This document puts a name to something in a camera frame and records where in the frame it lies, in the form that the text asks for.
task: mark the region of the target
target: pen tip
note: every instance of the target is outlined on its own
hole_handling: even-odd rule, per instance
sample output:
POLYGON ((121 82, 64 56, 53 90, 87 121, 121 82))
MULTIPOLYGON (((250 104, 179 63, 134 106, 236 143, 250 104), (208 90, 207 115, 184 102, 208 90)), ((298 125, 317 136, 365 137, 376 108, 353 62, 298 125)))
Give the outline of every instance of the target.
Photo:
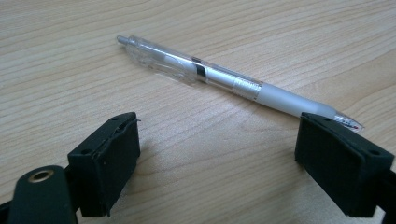
POLYGON ((122 35, 118 35, 117 41, 119 41, 120 44, 127 45, 129 43, 129 38, 122 35))
POLYGON ((349 130, 351 130, 355 133, 358 133, 358 132, 361 132, 364 130, 363 125, 361 125, 356 120, 350 118, 349 116, 347 116, 341 112, 337 111, 337 114, 334 116, 334 120, 339 122, 340 124, 344 125, 349 130))

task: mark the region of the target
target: pen end cap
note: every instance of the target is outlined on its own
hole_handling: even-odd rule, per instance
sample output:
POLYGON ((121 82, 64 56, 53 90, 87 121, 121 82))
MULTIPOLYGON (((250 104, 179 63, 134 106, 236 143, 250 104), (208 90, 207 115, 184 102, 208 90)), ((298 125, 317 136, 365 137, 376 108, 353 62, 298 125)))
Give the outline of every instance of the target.
POLYGON ((119 41, 120 44, 127 45, 129 43, 129 38, 122 35, 118 35, 117 41, 119 41))

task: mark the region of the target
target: ballpoint pen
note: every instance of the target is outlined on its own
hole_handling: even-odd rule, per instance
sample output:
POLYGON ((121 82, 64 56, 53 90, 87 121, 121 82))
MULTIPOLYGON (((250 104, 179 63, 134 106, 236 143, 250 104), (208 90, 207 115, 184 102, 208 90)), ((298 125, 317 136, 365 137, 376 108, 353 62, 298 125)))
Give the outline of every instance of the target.
POLYGON ((307 112, 335 120, 354 132, 363 130, 363 126, 356 120, 329 105, 306 99, 134 35, 130 37, 119 35, 117 40, 125 45, 127 53, 134 61, 182 81, 201 80, 298 118, 303 112, 307 112))

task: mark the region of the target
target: wooden table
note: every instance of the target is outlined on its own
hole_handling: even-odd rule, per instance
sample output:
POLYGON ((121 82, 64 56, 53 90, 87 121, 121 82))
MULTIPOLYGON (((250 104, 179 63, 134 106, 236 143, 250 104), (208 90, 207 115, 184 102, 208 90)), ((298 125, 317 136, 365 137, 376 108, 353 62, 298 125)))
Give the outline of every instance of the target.
POLYGON ((299 120, 132 63, 138 35, 334 106, 396 153, 396 2, 2 1, 0 203, 135 111, 141 157, 111 218, 81 223, 380 223, 345 217, 294 160, 299 120))

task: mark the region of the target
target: black band on pen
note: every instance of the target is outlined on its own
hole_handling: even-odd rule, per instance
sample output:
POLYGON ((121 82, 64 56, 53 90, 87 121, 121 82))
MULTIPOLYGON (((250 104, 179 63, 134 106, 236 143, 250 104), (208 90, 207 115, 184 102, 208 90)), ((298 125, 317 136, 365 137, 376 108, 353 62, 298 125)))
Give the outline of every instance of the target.
POLYGON ((201 77, 206 78, 206 71, 205 68, 202 66, 201 59, 195 57, 192 57, 191 59, 197 67, 197 74, 201 77))

